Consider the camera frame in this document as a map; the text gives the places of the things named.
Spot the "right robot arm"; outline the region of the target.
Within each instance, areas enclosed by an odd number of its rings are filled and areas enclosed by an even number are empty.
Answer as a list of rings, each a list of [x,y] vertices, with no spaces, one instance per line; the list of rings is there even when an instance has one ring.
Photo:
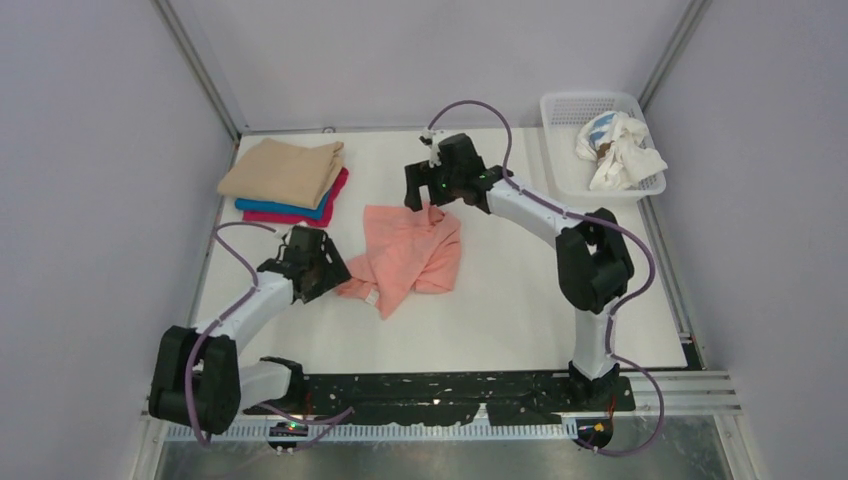
[[[471,138],[424,130],[428,159],[405,168],[404,204],[423,207],[421,192],[443,206],[456,200],[509,220],[555,251],[560,291],[575,309],[575,348],[567,387],[573,402],[608,395],[619,378],[612,357],[609,315],[627,291],[634,266],[616,217],[601,208],[578,219],[568,209],[524,187],[502,166],[487,167]]]

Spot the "salmon pink t-shirt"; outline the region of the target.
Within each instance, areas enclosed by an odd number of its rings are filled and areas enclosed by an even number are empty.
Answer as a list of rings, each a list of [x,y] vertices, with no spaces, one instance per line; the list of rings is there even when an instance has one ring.
[[[346,262],[351,279],[335,289],[388,319],[411,293],[454,290],[462,258],[459,218],[434,205],[420,211],[368,205],[365,252]]]

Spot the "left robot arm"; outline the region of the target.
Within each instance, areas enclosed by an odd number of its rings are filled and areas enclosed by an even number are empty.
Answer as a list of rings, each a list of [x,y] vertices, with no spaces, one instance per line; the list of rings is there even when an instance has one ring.
[[[295,225],[280,233],[276,254],[257,266],[219,229],[213,238],[247,270],[250,283],[215,316],[165,331],[148,399],[151,416],[189,428],[202,444],[224,433],[247,409],[305,405],[308,382],[300,363],[266,356],[243,366],[239,357],[272,319],[351,278],[333,240],[320,228]]]

